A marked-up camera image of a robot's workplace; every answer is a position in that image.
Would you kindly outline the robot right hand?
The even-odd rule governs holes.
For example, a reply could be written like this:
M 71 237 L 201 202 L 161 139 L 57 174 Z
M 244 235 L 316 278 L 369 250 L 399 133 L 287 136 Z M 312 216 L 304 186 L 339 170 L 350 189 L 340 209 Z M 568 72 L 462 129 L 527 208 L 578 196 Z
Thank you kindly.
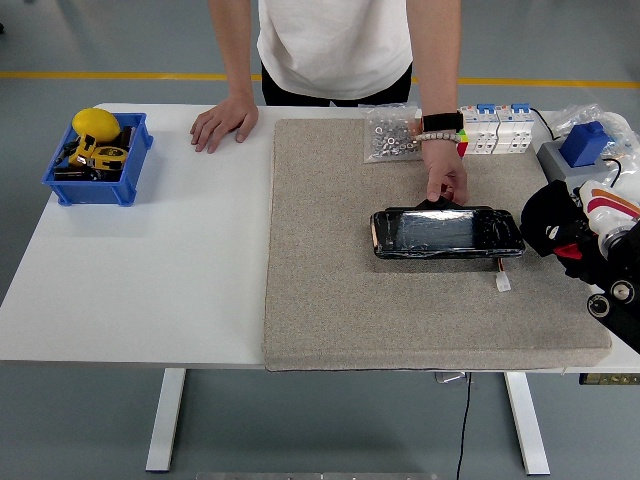
M 543 220 L 543 238 L 553 247 L 611 243 L 629 233 L 639 222 L 639 205 L 596 181 L 587 181 L 578 194 L 564 181 L 549 185 L 550 212 Z

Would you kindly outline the person's left hand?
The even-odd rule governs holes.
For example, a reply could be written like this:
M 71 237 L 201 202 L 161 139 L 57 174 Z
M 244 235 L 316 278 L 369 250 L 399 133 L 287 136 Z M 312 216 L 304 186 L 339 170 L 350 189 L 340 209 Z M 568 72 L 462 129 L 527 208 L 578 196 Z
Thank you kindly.
M 467 172 L 457 145 L 449 140 L 424 141 L 422 158 L 428 174 L 426 198 L 435 202 L 443 197 L 459 205 L 466 204 Z

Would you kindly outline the person's right hand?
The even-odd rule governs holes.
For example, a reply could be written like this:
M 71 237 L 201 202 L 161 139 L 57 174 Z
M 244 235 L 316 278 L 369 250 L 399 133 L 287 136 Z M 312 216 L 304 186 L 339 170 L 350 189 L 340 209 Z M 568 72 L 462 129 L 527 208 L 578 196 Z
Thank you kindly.
M 259 111 L 251 95 L 230 94 L 196 117 L 190 130 L 191 144 L 196 152 L 214 153 L 229 133 L 235 133 L 235 141 L 243 143 L 258 119 Z

